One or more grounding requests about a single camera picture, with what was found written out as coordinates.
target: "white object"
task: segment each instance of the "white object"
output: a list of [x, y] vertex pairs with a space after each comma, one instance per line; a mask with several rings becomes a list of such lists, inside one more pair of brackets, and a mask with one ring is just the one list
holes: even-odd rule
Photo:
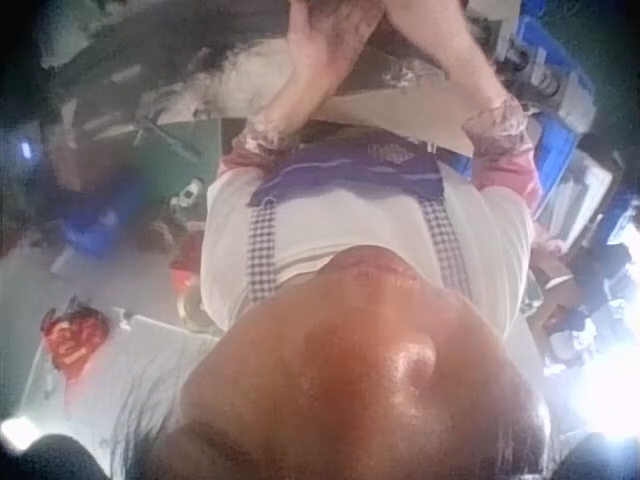
[[2, 436], [16, 452], [23, 452], [42, 436], [42, 432], [27, 417], [5, 420], [0, 424]]
[[[525, 202], [503, 187], [478, 192], [441, 165], [445, 198], [470, 277], [474, 304], [500, 335], [508, 333], [526, 280], [533, 222]], [[223, 330], [248, 307], [246, 245], [249, 197], [257, 169], [225, 173], [209, 189], [202, 259], [202, 300]], [[336, 253], [357, 245], [389, 248], [429, 281], [442, 285], [431, 235], [418, 203], [397, 194], [366, 199], [330, 190], [278, 207], [276, 264], [279, 284], [318, 271]]]

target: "desk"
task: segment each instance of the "desk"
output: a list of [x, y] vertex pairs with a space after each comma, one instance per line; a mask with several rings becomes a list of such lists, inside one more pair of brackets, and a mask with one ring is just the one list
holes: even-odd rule
[[[468, 8], [491, 19], [504, 20], [515, 33], [520, 0], [470, 0]], [[415, 88], [376, 90], [331, 99], [319, 118], [338, 123], [380, 127], [404, 136], [435, 143], [466, 156], [473, 146], [462, 131], [474, 109], [454, 85], [428, 77]]]

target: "bright light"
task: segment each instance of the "bright light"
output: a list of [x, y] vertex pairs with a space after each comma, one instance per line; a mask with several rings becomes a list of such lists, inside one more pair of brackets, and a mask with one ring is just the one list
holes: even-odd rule
[[640, 349], [625, 346], [585, 366], [574, 401], [596, 432], [623, 439], [640, 435]]
[[0, 431], [18, 452], [26, 450], [42, 436], [42, 432], [27, 417], [5, 420], [0, 424]]
[[22, 142], [20, 148], [22, 149], [22, 156], [27, 160], [31, 160], [31, 146], [27, 142]]

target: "clutter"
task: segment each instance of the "clutter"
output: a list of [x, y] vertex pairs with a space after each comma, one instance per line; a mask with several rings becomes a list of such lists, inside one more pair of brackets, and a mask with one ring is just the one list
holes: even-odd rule
[[51, 361], [67, 381], [77, 380], [109, 335], [109, 322], [98, 310], [73, 297], [66, 311], [56, 317], [49, 310], [40, 327]]

